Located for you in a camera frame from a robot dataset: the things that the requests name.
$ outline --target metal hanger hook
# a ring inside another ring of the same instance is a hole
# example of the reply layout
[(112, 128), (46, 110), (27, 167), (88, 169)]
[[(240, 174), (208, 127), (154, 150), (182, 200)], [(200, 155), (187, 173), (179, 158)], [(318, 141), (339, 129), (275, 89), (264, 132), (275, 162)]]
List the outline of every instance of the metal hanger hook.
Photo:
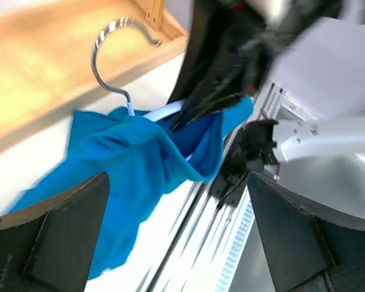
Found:
[(105, 40), (106, 36), (111, 33), (114, 32), (115, 30), (121, 28), (121, 27), (135, 27), (137, 29), (139, 29), (146, 37), (147, 41), (154, 45), (159, 47), (162, 44), (162, 40), (155, 40), (151, 37), (151, 35), (149, 34), (148, 30), (146, 29), (146, 27), (136, 21), (133, 18), (127, 18), (127, 17), (121, 17), (120, 20), (114, 20), (111, 21), (99, 34), (99, 36), (96, 38), (95, 40), (95, 45), (92, 49), (92, 54), (91, 54), (91, 68), (92, 68), (92, 72), (93, 75), (95, 76), (97, 82), (99, 83), (99, 85), (104, 88), (105, 90), (108, 90), (110, 92), (115, 92), (118, 94), (123, 94), (126, 99), (127, 99), (127, 104), (131, 105), (131, 97), (129, 95), (129, 93), (124, 90), (124, 89), (120, 89), (120, 88), (115, 88), (112, 87), (110, 85), (107, 85), (101, 78), (98, 70), (97, 70), (97, 65), (96, 65), (96, 59), (97, 59), (97, 54), (99, 52), (100, 49), (100, 45), (101, 43)]

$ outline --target white hanger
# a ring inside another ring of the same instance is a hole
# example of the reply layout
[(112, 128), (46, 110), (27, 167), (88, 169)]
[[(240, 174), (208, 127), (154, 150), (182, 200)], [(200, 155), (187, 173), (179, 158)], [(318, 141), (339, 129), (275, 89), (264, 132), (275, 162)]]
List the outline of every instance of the white hanger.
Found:
[[(102, 78), (101, 78), (101, 76), (100, 76), (100, 74), (97, 70), (97, 65), (96, 65), (97, 53), (99, 52), (101, 43), (105, 40), (106, 36), (109, 33), (114, 32), (116, 29), (118, 29), (120, 27), (135, 27), (135, 28), (139, 29), (145, 35), (148, 42), (150, 44), (153, 44), (153, 45), (157, 46), (157, 47), (159, 47), (162, 44), (162, 40), (154, 40), (150, 36), (150, 34), (147, 31), (146, 27), (142, 23), (139, 23), (135, 19), (126, 18), (126, 17), (121, 17), (120, 20), (118, 20), (118, 21), (116, 21), (116, 20), (111, 21), (100, 32), (99, 36), (95, 40), (95, 45), (92, 49), (92, 54), (91, 54), (91, 68), (92, 68), (93, 75), (95, 76), (95, 78), (96, 78), (97, 82), (99, 83), (99, 85), (102, 88), (104, 88), (105, 90), (108, 90), (110, 92), (115, 92), (115, 93), (118, 93), (118, 94), (122, 94), (123, 96), (125, 96), (126, 101), (127, 101), (128, 114), (130, 116), (135, 116), (134, 106), (132, 104), (131, 97), (130, 97), (129, 93), (124, 89), (115, 88), (115, 87), (112, 87), (110, 85), (107, 85), (102, 80)], [(151, 112), (147, 113), (146, 115), (144, 115), (144, 117), (149, 119), (152, 122), (158, 122), (159, 120), (162, 120), (166, 117), (169, 117), (172, 114), (175, 114), (175, 113), (178, 113), (179, 111), (181, 111), (181, 108), (183, 107), (183, 104), (185, 103), (185, 101), (186, 100), (178, 100), (176, 102), (169, 103), (168, 105), (163, 106), (162, 108), (158, 108), (154, 111), (151, 111)], [(188, 161), (191, 157), (192, 157), (192, 154), (189, 155), (188, 157), (186, 157), (186, 160)]]

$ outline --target wooden surface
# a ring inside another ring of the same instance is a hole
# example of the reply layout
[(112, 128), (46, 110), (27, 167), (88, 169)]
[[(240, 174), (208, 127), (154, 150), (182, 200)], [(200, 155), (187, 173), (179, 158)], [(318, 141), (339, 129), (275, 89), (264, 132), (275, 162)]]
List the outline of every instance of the wooden surface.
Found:
[[(92, 45), (113, 19), (145, 23), (137, 1), (61, 0), (0, 17), (0, 151), (106, 94), (91, 72)], [(163, 40), (159, 48), (131, 28), (109, 36), (98, 57), (101, 76), (122, 86), (181, 54), (186, 31), (166, 11), (163, 19), (159, 30), (149, 28)]]
[(154, 29), (159, 29), (162, 25), (166, 0), (148, 0), (146, 9), (146, 20)]

